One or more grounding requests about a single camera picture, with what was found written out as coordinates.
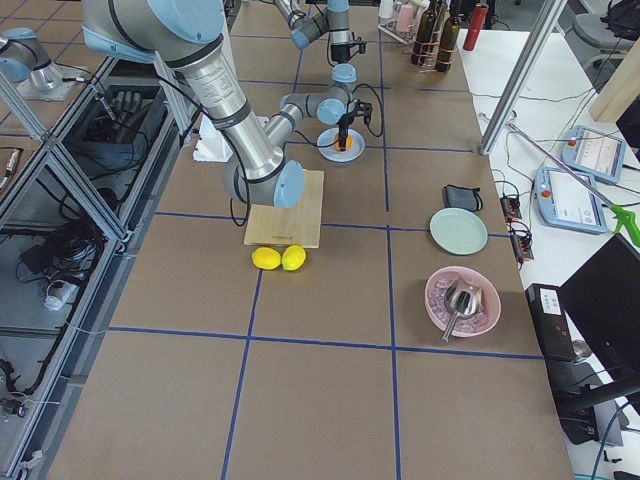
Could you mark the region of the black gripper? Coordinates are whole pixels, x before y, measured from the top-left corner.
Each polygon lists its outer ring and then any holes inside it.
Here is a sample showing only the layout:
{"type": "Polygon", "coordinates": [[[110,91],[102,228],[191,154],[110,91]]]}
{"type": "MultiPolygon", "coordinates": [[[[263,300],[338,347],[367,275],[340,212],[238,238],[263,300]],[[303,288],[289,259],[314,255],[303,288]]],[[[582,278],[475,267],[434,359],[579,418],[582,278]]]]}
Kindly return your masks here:
{"type": "Polygon", "coordinates": [[[329,44],[329,62],[331,65],[349,63],[356,55],[366,53],[366,42],[329,44]]]}
{"type": "Polygon", "coordinates": [[[372,113],[373,113],[373,106],[370,102],[365,102],[357,99],[348,105],[346,113],[340,118],[338,122],[338,126],[339,126],[338,133],[337,133],[337,149],[338,150],[350,149],[350,134],[349,134],[348,128],[352,125],[354,120],[358,117],[362,117],[364,125],[366,127],[369,127],[371,123],[372,113]]]}

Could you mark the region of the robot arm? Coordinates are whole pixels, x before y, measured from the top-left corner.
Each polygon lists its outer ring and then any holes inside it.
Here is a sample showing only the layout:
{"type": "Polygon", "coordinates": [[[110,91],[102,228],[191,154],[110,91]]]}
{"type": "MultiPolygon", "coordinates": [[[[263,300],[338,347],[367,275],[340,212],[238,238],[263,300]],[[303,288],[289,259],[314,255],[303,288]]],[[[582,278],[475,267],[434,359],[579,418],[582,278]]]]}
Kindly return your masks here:
{"type": "Polygon", "coordinates": [[[366,44],[350,28],[350,4],[347,0],[329,0],[326,7],[309,16],[297,1],[273,1],[286,20],[292,42],[304,50],[324,35],[328,36],[329,59],[333,64],[349,63],[359,54],[366,53],[366,44]]]}
{"type": "Polygon", "coordinates": [[[350,29],[349,4],[330,1],[309,17],[294,1],[276,4],[287,20],[291,39],[304,49],[327,35],[335,63],[330,86],[319,93],[290,94],[266,125],[260,124],[223,54],[225,18],[220,1],[85,1],[86,45],[105,56],[151,64],[161,57],[183,75],[197,100],[232,148],[224,184],[236,200],[291,208],[305,184],[302,166],[286,159],[283,145],[305,118],[337,126],[337,149],[345,152],[354,117],[368,107],[354,96],[356,69],[352,48],[366,44],[350,29]]]}

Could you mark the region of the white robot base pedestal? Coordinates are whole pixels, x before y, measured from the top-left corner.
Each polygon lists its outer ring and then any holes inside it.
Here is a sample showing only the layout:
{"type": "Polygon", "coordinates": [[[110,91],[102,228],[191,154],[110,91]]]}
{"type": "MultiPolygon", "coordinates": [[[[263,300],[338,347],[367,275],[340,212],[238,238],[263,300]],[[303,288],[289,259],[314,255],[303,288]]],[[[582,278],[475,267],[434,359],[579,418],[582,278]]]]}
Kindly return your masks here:
{"type": "Polygon", "coordinates": [[[193,160],[226,163],[233,155],[233,150],[222,134],[214,128],[206,116],[203,116],[198,129],[198,141],[193,151],[193,160]]]}

